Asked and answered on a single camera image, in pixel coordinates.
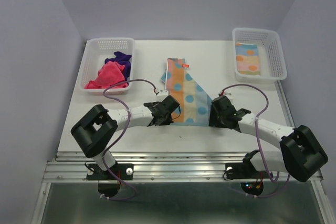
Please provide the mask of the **orange blue dotted towel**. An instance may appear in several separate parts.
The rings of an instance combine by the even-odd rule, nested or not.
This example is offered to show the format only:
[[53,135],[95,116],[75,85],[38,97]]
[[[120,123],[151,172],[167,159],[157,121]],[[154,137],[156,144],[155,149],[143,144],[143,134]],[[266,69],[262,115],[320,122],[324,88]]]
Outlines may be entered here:
[[236,65],[240,74],[259,76],[260,57],[256,44],[235,43]]

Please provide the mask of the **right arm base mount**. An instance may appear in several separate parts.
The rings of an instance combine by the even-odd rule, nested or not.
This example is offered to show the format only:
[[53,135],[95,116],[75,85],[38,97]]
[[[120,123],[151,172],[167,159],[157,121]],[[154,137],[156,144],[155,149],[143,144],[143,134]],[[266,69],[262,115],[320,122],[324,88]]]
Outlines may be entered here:
[[223,179],[227,181],[234,179],[259,179],[261,176],[269,178],[262,161],[261,171],[257,170],[251,162],[251,159],[259,153],[259,150],[254,150],[247,153],[241,162],[226,163]]

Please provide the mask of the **blue dotted striped towel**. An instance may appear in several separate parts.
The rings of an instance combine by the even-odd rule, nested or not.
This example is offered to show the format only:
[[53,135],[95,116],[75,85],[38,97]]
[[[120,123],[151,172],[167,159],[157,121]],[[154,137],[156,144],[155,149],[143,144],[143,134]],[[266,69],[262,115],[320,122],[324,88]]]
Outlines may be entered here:
[[173,122],[177,126],[207,127],[212,99],[187,69],[184,59],[169,58],[161,77],[165,89],[180,104],[172,113]]

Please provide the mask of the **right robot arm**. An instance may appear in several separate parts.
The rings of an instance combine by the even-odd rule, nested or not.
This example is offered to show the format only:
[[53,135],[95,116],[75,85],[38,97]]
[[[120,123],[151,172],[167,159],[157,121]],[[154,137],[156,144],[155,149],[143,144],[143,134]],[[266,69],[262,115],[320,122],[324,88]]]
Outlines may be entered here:
[[236,110],[224,95],[211,102],[209,126],[255,136],[279,149],[278,152],[257,149],[247,153],[241,162],[226,164],[226,178],[229,180],[279,172],[306,182],[328,162],[327,154],[307,126],[294,128],[258,119],[249,110]]

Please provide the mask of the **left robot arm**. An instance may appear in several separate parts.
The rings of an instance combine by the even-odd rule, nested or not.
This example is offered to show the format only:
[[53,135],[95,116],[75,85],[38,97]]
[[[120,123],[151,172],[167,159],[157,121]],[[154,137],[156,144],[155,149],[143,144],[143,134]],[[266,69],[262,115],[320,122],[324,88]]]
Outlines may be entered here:
[[108,110],[103,105],[92,107],[71,129],[70,133],[85,154],[99,167],[106,179],[117,172],[117,161],[107,150],[113,134],[130,127],[166,126],[173,123],[172,113],[180,104],[171,95],[162,101],[148,102],[135,108]]

